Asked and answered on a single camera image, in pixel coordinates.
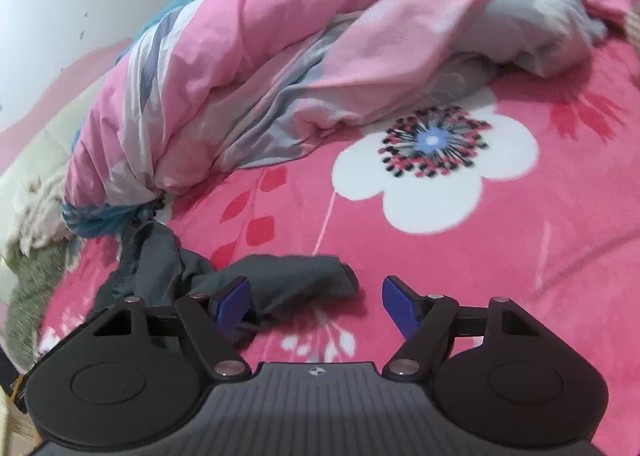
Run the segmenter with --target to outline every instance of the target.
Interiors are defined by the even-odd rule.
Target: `pink and gray blanket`
[[[336,129],[441,105],[513,62],[583,61],[629,0],[196,0],[149,29],[82,127],[63,214],[112,233],[217,173],[302,157]]]

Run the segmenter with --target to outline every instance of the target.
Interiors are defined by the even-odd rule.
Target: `pink bed sheet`
[[[304,159],[201,184],[163,217],[185,248],[218,268],[253,253],[323,253],[355,271],[357,298],[308,306],[290,324],[261,333],[244,353],[254,366],[373,360],[381,367],[402,342],[382,307],[388,274],[462,305],[507,295],[600,370],[610,400],[594,442],[608,455],[636,456],[640,94],[633,51],[610,39],[593,61],[558,78],[512,73],[470,101],[482,107],[465,108],[469,118],[488,124],[489,148],[477,149],[474,167],[396,178],[378,151],[388,124],[343,129]],[[117,252],[113,238],[84,244],[50,303],[44,348],[81,324]]]

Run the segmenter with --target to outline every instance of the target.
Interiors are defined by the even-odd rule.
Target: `white flower print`
[[[386,219],[407,233],[461,224],[480,201],[482,178],[520,178],[538,160],[529,130],[496,109],[483,88],[455,106],[364,126],[335,160],[335,191],[352,201],[383,193]]]

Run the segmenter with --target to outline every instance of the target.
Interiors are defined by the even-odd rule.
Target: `gray stripe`
[[[167,13],[160,20],[154,33],[154,42],[151,45],[149,55],[146,56],[145,64],[140,72],[140,112],[145,111],[146,102],[151,96],[151,89],[154,85],[154,79],[158,75],[158,56],[160,55],[160,43],[162,39],[169,35],[174,28],[175,21],[184,7],[178,7]]]

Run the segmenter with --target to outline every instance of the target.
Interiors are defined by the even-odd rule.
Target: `ribbed gray plate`
[[[37,456],[85,456],[48,443]],[[214,388],[183,428],[114,456],[601,456],[587,442],[509,449],[462,431],[414,384],[368,362],[265,364],[247,382]]]

